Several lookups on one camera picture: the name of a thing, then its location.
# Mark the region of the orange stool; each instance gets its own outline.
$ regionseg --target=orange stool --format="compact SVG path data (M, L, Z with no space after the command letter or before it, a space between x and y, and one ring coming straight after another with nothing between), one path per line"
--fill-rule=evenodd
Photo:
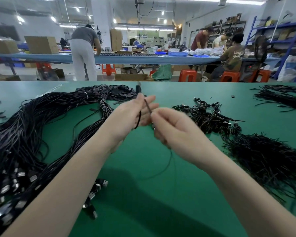
M254 71L252 73L252 76L251 76L249 82L268 82L272 72L269 70L260 70L259 75L258 75L258 76L262 76L260 81L257 81L256 79L254 79L256 73L257 73L257 71Z
M155 71L150 71L149 76L151 76L152 74L154 74L157 70Z
M196 81L197 72L195 70L181 70L179 81L186 81L186 77L188 77L187 81Z
M106 64L106 68L104 69L103 64L102 64L102 74L106 73L106 75L111 75L111 73L116 74L116 69L115 69L115 64L113 64L113 68L111 68L111 64Z
M221 82L228 82L230 80L230 78L231 78L231 82L239 82L240 72L224 71L220 81Z

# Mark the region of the green tabletop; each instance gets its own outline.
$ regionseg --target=green tabletop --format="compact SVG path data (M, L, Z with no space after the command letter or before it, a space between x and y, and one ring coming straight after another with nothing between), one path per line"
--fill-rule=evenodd
M48 90L71 92L78 87L99 84L125 84L133 88L136 85L135 82L100 81L0 82L0 111L6 110L9 117L18 110L21 101L35 98ZM222 104L223 115L246 121L240 123L242 133L264 132L268 137L280 138L296 148L296 110L280 113L283 109L276 104L255 106L260 101L253 99L256 91L250 89L263 84L142 82L141 85L144 94L156 95L156 102L163 107L193 105L194 97L208 103L218 101ZM90 114L91 106L97 108L98 104L77 107L64 119L45 126L43 139L50 146L47 162L54 161L68 150L72 144L74 125ZM99 116L83 121L76 133ZM210 134L208 137L224 150L219 135ZM171 160L170 156L170 151L154 139L150 127L132 131L99 174L100 178L109 182L107 188L92 200L99 217L91 220L82 211L70 237L246 236L236 215L209 176L176 154ZM286 207L289 208L292 200L286 200Z

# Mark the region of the man in maroon shirt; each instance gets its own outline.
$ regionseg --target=man in maroon shirt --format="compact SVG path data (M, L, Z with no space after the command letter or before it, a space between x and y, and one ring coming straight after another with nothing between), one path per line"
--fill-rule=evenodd
M208 41L208 36L214 31L213 27L207 27L205 30L197 33L191 46L191 50L195 51L197 48L206 48L206 42Z

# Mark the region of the person in brown shirt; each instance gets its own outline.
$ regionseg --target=person in brown shirt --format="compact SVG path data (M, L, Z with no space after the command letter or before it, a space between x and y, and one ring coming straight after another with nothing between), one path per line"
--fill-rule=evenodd
M238 72L240 71L242 58L245 54L245 48L241 45L243 41L243 34L235 34L232 38L233 45L229 47L224 54L221 55L220 60L226 61L225 64L215 68L211 74L212 81L220 81L220 76L224 71Z
M191 50L195 51L197 48L206 48L206 42L208 41L208 36L214 31L213 27L207 27L205 30L197 33L191 46Z

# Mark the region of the green bag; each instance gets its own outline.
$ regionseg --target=green bag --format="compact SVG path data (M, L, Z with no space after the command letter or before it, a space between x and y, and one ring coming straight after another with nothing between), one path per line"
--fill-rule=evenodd
M152 74L152 78L155 81L170 80L172 78L171 65L161 65L159 69Z

